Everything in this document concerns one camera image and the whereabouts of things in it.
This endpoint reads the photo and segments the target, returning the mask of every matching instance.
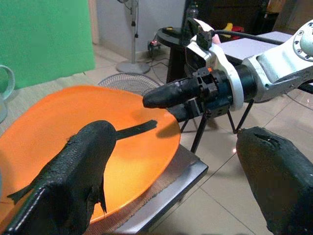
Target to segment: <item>green screen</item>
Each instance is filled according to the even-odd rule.
[[[0,64],[16,89],[93,69],[87,0],[0,0]]]

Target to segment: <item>electric cord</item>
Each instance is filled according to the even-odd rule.
[[[309,109],[309,110],[312,110],[312,111],[313,111],[313,109],[312,109],[312,108],[310,108],[310,107],[308,107],[308,106],[306,106],[306,105],[304,105],[304,104],[301,104],[299,101],[295,100],[295,99],[294,99],[294,98],[292,98],[290,95],[286,94],[286,96],[288,96],[291,100],[293,100],[293,101],[294,101],[294,102],[296,102],[297,104],[300,104],[301,106],[303,106],[303,107],[305,107],[305,108],[307,108],[307,109]]]
[[[162,59],[154,59],[153,61],[161,61],[161,60],[170,60],[170,59],[162,58]]]
[[[154,69],[154,66],[152,65],[152,66],[150,66],[150,67],[151,67],[153,73],[155,74],[156,78],[159,80],[160,85],[163,85],[164,82],[163,82],[163,81],[161,80],[161,78],[157,75],[157,73],[156,73],[156,71],[155,71],[155,69]]]
[[[124,3],[124,5],[125,5],[125,7],[126,7],[127,9],[129,9],[130,11],[132,11],[131,8],[129,8],[129,7],[126,5],[126,3]]]
[[[154,64],[154,65],[151,65],[151,67],[154,67],[154,66],[156,66],[156,65],[164,65],[164,66],[168,67],[168,65],[165,64],[165,63],[163,63],[163,62],[158,62],[158,63],[156,63],[156,64]]]
[[[231,36],[239,36],[242,38],[249,38],[249,39],[253,39],[256,41],[260,41],[260,42],[264,42],[264,43],[271,43],[271,44],[275,44],[275,45],[281,45],[284,42],[278,41],[278,40],[274,40],[274,39],[269,39],[269,38],[263,38],[260,36],[255,36],[255,35],[251,35],[251,34],[247,34],[247,33],[240,33],[240,32],[233,32],[233,31],[226,31],[226,30],[214,30],[212,31],[212,36],[214,36],[215,34],[225,34],[225,35],[231,35]]]
[[[138,25],[139,25],[139,0],[137,2],[137,25],[136,25],[136,38],[138,38]]]

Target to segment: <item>white wall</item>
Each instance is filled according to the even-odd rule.
[[[184,6],[185,0],[139,0],[136,51],[147,51],[147,42],[159,28],[181,27]],[[132,38],[129,10],[117,0],[98,0],[97,13],[101,43],[117,53],[129,55]]]

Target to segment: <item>standing fan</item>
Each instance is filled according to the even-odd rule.
[[[129,0],[118,0],[120,3],[126,3]],[[116,65],[116,69],[119,72],[125,73],[147,73],[150,70],[150,66],[147,63],[136,62],[136,38],[138,37],[136,33],[136,17],[137,17],[137,7],[139,0],[130,0],[132,6],[130,7],[131,16],[132,16],[132,54],[131,61],[121,62]]]

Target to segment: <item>metal table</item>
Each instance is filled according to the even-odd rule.
[[[183,146],[179,146],[176,157],[185,155],[197,158]],[[183,173],[167,188],[152,198],[145,206],[136,212],[116,232],[132,234],[145,231],[164,215],[186,192],[189,191],[208,171],[208,166],[198,159],[194,164],[188,166]]]

